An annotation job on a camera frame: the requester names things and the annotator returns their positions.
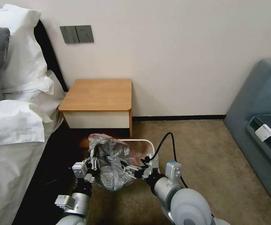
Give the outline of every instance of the bed headboard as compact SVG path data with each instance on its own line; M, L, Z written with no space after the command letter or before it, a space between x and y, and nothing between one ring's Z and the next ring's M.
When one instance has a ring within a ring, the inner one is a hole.
M60 81L62 88L65 92L68 91L66 83L64 81L61 69L58 65L57 58L55 56L54 50L52 48L50 39L47 35L45 27L41 20L39 20L38 24L34 28L34 34L37 42L41 46L45 61L47 63L47 69L52 70L56 75L57 79Z

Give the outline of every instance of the white tag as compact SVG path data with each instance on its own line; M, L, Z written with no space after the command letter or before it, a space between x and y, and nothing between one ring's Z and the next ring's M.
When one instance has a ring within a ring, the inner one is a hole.
M261 142L264 142L266 139L271 137L271 128L264 124L255 131L255 135L260 139Z

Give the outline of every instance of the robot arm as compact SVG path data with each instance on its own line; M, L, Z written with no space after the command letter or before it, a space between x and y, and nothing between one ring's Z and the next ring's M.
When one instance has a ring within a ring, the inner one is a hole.
M85 225L92 195L92 183L100 173L97 156L77 162L72 166L77 179L77 186L72 195L59 195L55 205L64 209L68 216L62 218L57 225Z
M124 174L133 178L142 178L157 196L162 211L172 224L176 225L229 225L224 220L212 216L205 198L197 191L182 188L180 175L182 165L170 161L165 175L159 173L158 156L153 160L142 160L144 166L125 166L121 162Z
M224 220L212 216L205 198L197 191L182 188L180 176L182 165L170 161L166 173L161 174L158 166L158 155L149 154L141 159L143 166L128 165L121 161L123 173L134 179L141 178L150 186L151 192L157 196L165 216L175 225L230 225ZM92 183L100 173L97 151L90 157L73 165L77 187L72 196L59 195L55 204L63 208L69 216L62 218L57 225L84 225L89 208Z

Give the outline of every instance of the wooden tabletop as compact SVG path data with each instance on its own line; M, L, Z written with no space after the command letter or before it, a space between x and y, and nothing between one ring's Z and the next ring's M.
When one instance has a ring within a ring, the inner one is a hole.
M131 79L75 80L61 112L124 112L131 109Z

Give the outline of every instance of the plastic bag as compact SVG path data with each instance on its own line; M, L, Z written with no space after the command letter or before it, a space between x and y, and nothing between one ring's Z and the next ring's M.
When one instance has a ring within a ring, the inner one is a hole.
M94 154L98 145L98 165L100 174L95 177L96 182L108 191L117 191L131 184L134 179L123 174L120 161L128 165L136 165L135 152L126 143L105 134L91 134L89 136L89 152Z

